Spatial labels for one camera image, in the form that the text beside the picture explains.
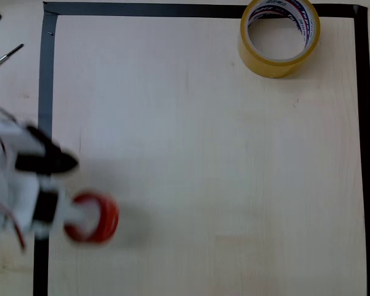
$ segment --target black tape border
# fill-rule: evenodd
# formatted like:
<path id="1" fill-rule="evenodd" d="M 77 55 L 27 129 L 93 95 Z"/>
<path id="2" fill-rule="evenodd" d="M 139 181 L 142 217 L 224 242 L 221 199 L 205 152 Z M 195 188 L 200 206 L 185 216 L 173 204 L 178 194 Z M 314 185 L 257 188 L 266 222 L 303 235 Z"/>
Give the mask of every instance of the black tape border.
<path id="1" fill-rule="evenodd" d="M 314 4 L 320 17 L 354 19 L 356 83 L 366 235 L 367 295 L 370 296 L 370 58 L 368 8 L 351 4 Z M 38 126 L 52 134 L 54 43 L 58 15 L 105 15 L 133 17 L 202 17 L 240 19 L 246 6 L 208 4 L 144 4 L 44 2 L 39 71 Z M 49 239 L 35 239 L 33 295 L 48 295 Z"/>

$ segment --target tape label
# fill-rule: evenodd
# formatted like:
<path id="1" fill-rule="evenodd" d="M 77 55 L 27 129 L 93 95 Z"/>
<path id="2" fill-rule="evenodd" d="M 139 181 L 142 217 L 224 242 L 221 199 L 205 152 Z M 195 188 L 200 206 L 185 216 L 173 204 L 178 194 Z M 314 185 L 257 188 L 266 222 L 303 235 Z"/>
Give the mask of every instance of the tape label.
<path id="1" fill-rule="evenodd" d="M 249 25 L 267 15 L 281 15 L 295 22 L 298 30 L 302 33 L 304 47 L 306 48 L 314 33 L 314 20 L 310 12 L 298 0 L 263 0 L 260 1 L 249 16 Z"/>

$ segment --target metal pen tip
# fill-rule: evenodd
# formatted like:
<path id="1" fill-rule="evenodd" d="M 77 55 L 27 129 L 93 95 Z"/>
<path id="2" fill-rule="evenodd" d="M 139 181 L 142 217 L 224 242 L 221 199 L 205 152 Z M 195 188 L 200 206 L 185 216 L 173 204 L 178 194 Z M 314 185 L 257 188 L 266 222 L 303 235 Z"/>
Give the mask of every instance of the metal pen tip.
<path id="1" fill-rule="evenodd" d="M 19 44 L 17 47 L 15 47 L 13 50 L 11 50 L 6 56 L 10 57 L 11 55 L 15 54 L 19 49 L 23 47 L 23 43 Z"/>

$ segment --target packing tape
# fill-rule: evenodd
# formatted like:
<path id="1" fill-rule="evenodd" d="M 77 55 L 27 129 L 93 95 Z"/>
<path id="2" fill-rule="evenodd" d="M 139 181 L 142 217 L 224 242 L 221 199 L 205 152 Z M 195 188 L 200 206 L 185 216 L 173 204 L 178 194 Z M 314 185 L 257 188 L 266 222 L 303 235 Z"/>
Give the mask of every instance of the packing tape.
<path id="1" fill-rule="evenodd" d="M 270 59 L 251 43 L 249 25 L 268 14 L 293 20 L 303 35 L 304 49 L 290 59 Z M 268 78 L 279 78 L 299 68 L 318 43 L 321 25 L 314 6 L 308 0 L 253 0 L 241 18 L 238 50 L 244 64 L 253 72 Z"/>

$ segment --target tape roll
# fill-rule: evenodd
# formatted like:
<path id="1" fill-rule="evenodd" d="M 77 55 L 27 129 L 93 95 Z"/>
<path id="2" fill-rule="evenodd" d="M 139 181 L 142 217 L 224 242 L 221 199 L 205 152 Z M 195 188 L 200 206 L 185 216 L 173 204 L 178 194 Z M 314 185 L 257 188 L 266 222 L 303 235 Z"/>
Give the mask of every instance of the tape roll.
<path id="1" fill-rule="evenodd" d="M 289 59 L 270 59 L 252 44 L 248 27 L 255 20 L 268 14 L 288 17 L 296 23 L 303 35 L 304 48 Z M 308 0 L 253 0 L 241 18 L 238 50 L 243 63 L 256 74 L 280 78 L 299 68 L 318 43 L 321 24 L 314 6 Z"/>

